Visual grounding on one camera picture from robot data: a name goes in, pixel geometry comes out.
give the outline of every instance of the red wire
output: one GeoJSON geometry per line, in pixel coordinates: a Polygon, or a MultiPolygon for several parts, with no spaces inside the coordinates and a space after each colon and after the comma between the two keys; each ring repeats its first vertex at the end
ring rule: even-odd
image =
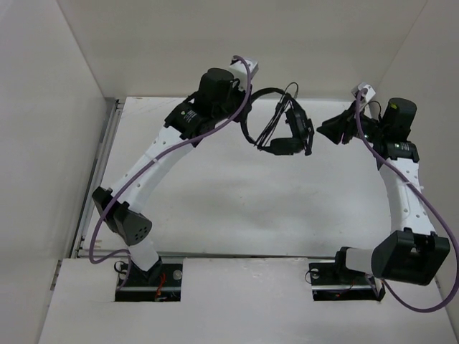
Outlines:
{"type": "Polygon", "coordinates": [[[159,283],[158,289],[156,289],[155,300],[159,295],[161,295],[161,288],[163,287],[164,283],[166,282],[166,274],[163,273],[159,278],[161,279],[161,283],[159,283]]]}
{"type": "Polygon", "coordinates": [[[344,293],[348,292],[349,290],[351,290],[352,287],[354,286],[354,283],[355,283],[355,281],[352,281],[351,286],[348,289],[346,289],[346,290],[340,292],[339,294],[337,294],[336,297],[340,297],[340,296],[342,296],[342,294],[344,294],[344,293]]]}

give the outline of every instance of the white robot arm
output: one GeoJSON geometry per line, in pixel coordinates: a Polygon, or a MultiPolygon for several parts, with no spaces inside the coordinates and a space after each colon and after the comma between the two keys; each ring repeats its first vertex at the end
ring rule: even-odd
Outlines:
{"type": "MultiPolygon", "coordinates": [[[[258,71],[258,63],[245,60],[250,78],[258,71]]],[[[185,140],[208,133],[222,120],[227,120],[242,104],[247,88],[247,72],[241,62],[233,61],[228,70],[211,68],[201,78],[199,89],[179,104],[165,120],[151,146],[136,164],[109,189],[96,188],[93,200],[101,214],[113,195],[155,157],[185,140]]],[[[248,102],[241,115],[251,110],[248,102]]],[[[147,281],[154,281],[161,268],[161,258],[154,249],[152,223],[142,215],[143,208],[161,179],[181,158],[199,144],[183,145],[155,161],[153,166],[132,183],[119,197],[105,218],[111,231],[126,243],[131,259],[147,281]]]]}
{"type": "MultiPolygon", "coordinates": [[[[365,83],[353,90],[354,96],[362,89],[368,92],[360,101],[360,111],[374,96],[372,87],[365,83]]],[[[450,251],[449,240],[436,234],[423,203],[408,185],[421,192],[419,156],[415,144],[407,140],[416,110],[413,102],[392,98],[382,118],[361,116],[366,140],[373,143],[373,149],[401,171],[407,181],[388,166],[377,164],[389,199],[391,234],[375,249],[342,247],[336,254],[338,274],[346,269],[386,280],[428,285],[450,251]]],[[[355,102],[341,115],[325,121],[317,131],[336,144],[359,137],[355,102]]]]}

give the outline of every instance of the white panel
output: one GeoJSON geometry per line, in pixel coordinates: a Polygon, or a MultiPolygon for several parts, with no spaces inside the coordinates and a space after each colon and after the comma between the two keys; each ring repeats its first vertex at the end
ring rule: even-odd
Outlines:
{"type": "Polygon", "coordinates": [[[256,85],[303,95],[377,85],[425,0],[59,0],[106,96],[188,95],[233,54],[256,85]]]}
{"type": "MultiPolygon", "coordinates": [[[[405,97],[417,103],[410,140],[420,152],[423,192],[457,236],[458,13],[457,1],[429,1],[378,89],[384,108],[391,97],[405,97]]],[[[445,235],[440,226],[436,229],[445,235]]],[[[449,293],[455,271],[455,257],[451,252],[438,274],[443,295],[449,293]]],[[[449,313],[459,333],[459,297],[449,307],[449,313]]]]}
{"type": "MultiPolygon", "coordinates": [[[[104,187],[133,166],[179,102],[127,99],[104,187]]],[[[266,126],[275,104],[254,104],[248,119],[253,135],[266,126]]],[[[318,127],[350,103],[300,104],[318,127]]],[[[280,121],[275,135],[291,137],[291,132],[280,121]]],[[[336,146],[316,133],[312,156],[273,156],[250,145],[238,124],[205,139],[181,159],[155,189],[143,214],[153,222],[160,252],[334,256],[341,246],[373,248],[391,228],[383,180],[362,142],[336,146]]],[[[89,235],[97,219],[95,211],[89,235]]],[[[99,249],[123,247],[106,225],[98,238],[99,249]]]]}
{"type": "Polygon", "coordinates": [[[0,265],[2,343],[36,343],[44,323],[57,260],[15,257],[0,265]]]}
{"type": "Polygon", "coordinates": [[[37,340],[104,117],[56,1],[0,1],[2,343],[37,340]]]}
{"type": "MultiPolygon", "coordinates": [[[[113,302],[113,260],[64,261],[40,344],[456,343],[446,311],[424,315],[387,295],[314,302],[306,259],[188,259],[181,302],[113,302]]],[[[417,306],[440,301],[435,283],[394,284],[417,306]]]]}

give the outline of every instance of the rectangular opening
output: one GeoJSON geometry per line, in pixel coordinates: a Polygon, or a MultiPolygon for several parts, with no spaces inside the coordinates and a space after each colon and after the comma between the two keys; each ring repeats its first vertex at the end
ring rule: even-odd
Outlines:
{"type": "MultiPolygon", "coordinates": [[[[182,264],[165,264],[155,281],[147,284],[137,269],[131,269],[128,281],[115,292],[116,302],[179,302],[181,299],[182,264]]],[[[117,286],[124,274],[118,275],[117,286]]]]}
{"type": "Polygon", "coordinates": [[[351,270],[338,273],[334,262],[311,262],[305,279],[312,286],[314,301],[380,301],[385,294],[374,278],[351,270]]]}

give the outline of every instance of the white table surface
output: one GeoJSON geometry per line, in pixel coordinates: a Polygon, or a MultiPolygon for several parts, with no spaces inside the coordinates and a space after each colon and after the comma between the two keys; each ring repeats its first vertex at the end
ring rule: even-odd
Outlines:
{"type": "MultiPolygon", "coordinates": [[[[63,262],[39,344],[456,343],[446,311],[375,301],[314,302],[306,259],[186,259],[181,302],[114,302],[113,260],[63,262]]],[[[393,283],[418,307],[427,287],[393,283]]]]}
{"type": "MultiPolygon", "coordinates": [[[[127,99],[104,187],[136,162],[180,101],[127,99]]],[[[349,106],[330,100],[300,103],[315,128],[349,106]]],[[[274,107],[274,100],[255,103],[248,120],[253,136],[274,107]]],[[[290,135],[283,121],[276,133],[290,135]]],[[[179,161],[143,214],[153,222],[160,252],[334,256],[342,246],[375,247],[390,233],[386,190],[362,142],[336,146],[316,133],[312,156],[278,157],[252,147],[238,124],[207,138],[179,161]]],[[[97,216],[95,211],[88,236],[97,216]]],[[[123,242],[103,225],[97,248],[121,247],[123,242]]]]}

